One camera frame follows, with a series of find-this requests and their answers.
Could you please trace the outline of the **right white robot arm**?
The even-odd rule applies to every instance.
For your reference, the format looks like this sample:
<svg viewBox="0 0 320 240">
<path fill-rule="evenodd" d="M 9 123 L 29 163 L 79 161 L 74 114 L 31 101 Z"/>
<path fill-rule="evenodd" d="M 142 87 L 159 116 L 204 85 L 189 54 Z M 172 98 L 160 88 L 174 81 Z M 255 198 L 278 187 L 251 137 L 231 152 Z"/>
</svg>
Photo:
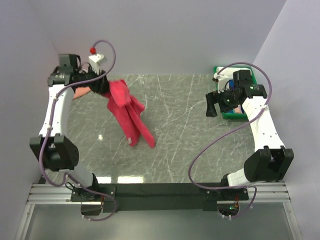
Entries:
<svg viewBox="0 0 320 240">
<path fill-rule="evenodd" d="M 213 80 L 216 90 L 205 96 L 206 116 L 218 115 L 215 105 L 222 114 L 240 108 L 250 123 L 254 140 L 254 153 L 244 162 L 243 168 L 223 177 L 220 195 L 230 200 L 237 195 L 237 186 L 282 180 L 294 159 L 294 152 L 285 147 L 277 133 L 265 87 L 256 82 L 252 70 L 246 67 L 216 67 Z"/>
</svg>

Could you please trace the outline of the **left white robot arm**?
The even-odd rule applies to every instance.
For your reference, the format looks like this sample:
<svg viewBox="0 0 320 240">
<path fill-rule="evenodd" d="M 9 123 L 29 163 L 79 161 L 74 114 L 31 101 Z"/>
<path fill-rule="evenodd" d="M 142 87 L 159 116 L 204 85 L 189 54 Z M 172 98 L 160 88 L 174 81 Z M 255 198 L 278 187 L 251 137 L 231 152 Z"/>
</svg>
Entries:
<svg viewBox="0 0 320 240">
<path fill-rule="evenodd" d="M 38 136 L 30 138 L 29 146 L 46 183 L 61 187 L 70 179 L 84 197 L 95 201 L 101 189 L 96 176 L 79 163 L 79 150 L 67 136 L 68 117 L 77 89 L 88 87 L 98 94 L 109 90 L 108 72 L 101 67 L 106 57 L 92 53 L 87 69 L 76 54 L 60 54 L 58 60 L 47 79 L 49 100 L 43 125 Z"/>
</svg>

